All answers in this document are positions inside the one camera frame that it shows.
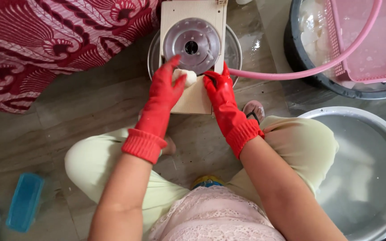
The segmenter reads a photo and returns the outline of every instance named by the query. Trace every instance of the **black sandal strap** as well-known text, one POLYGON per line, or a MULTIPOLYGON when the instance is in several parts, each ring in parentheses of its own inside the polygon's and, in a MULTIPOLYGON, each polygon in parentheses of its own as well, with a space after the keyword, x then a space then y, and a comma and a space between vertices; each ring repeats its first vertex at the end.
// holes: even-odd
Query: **black sandal strap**
POLYGON ((257 123, 260 125, 259 118, 257 118, 257 116, 256 116, 256 114, 254 113, 254 111, 253 111, 253 112, 249 112, 249 113, 247 114, 247 118, 248 118, 250 115, 253 115, 253 116, 254 116, 254 119, 255 119, 255 120, 257 121, 257 123))

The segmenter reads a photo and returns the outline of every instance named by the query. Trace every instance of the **red patterned fabric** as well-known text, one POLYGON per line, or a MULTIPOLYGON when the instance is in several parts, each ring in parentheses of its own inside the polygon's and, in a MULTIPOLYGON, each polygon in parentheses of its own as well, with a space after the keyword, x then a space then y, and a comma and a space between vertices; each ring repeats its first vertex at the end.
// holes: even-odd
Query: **red patterned fabric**
POLYGON ((161 0, 0 0, 0 111, 24 113, 57 74, 103 65, 159 27, 161 0))

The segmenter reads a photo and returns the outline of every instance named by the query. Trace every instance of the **pink plastic basket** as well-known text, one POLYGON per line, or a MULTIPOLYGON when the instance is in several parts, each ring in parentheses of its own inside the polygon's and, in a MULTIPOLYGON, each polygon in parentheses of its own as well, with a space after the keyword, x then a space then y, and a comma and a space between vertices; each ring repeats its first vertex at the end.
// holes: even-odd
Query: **pink plastic basket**
MULTIPOLYGON (((331 58, 337 57, 355 40, 366 23, 372 4, 373 0, 327 0, 331 58)), ((333 71, 340 81, 386 82, 386 0, 362 44, 333 71)))

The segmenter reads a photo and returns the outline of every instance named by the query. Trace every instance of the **red rubber glove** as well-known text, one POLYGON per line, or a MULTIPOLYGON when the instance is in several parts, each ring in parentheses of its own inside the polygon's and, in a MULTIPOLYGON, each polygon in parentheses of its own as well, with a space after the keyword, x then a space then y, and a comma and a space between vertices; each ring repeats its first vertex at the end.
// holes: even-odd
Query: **red rubber glove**
POLYGON ((204 74, 203 82, 218 126, 236 158, 239 159, 239 154, 247 141, 257 135, 264 138, 265 134, 260 130, 256 120, 247 120, 244 112, 238 109, 233 92, 233 81, 226 63, 221 75, 213 71, 206 71, 204 74))
POLYGON ((142 110, 141 119, 135 129, 129 129, 121 151, 157 163, 160 150, 168 144, 164 140, 171 109, 183 94, 186 75, 180 76, 174 87, 172 73, 179 63, 176 55, 161 66, 153 75, 149 98, 142 110))

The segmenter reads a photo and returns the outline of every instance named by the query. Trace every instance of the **pink hose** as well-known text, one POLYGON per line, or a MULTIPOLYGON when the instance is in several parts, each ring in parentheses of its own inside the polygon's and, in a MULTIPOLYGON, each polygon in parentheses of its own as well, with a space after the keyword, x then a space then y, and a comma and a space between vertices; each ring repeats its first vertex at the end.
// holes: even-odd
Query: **pink hose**
POLYGON ((323 64, 323 65, 316 67, 316 68, 313 68, 313 69, 300 71, 300 72, 296 72, 296 73, 266 74, 266 73, 249 72, 249 71, 238 70, 238 69, 229 69, 230 74, 236 75, 239 77, 251 78, 251 79, 288 80, 288 79, 300 79, 300 78, 308 77, 311 75, 316 75, 322 71, 328 70, 329 68, 334 67, 335 65, 340 63, 342 60, 346 59, 363 42, 363 40, 366 38, 366 36, 369 34, 370 30, 372 29, 376 18, 378 17, 378 13, 379 13, 379 9, 380 9, 381 5, 382 5, 382 0, 375 0, 373 2, 372 12, 370 13, 366 24, 364 25, 363 29, 361 30, 360 35, 358 35, 358 37, 351 44, 351 46, 349 46, 343 53, 341 53, 339 56, 337 56, 335 59, 333 59, 329 63, 323 64))

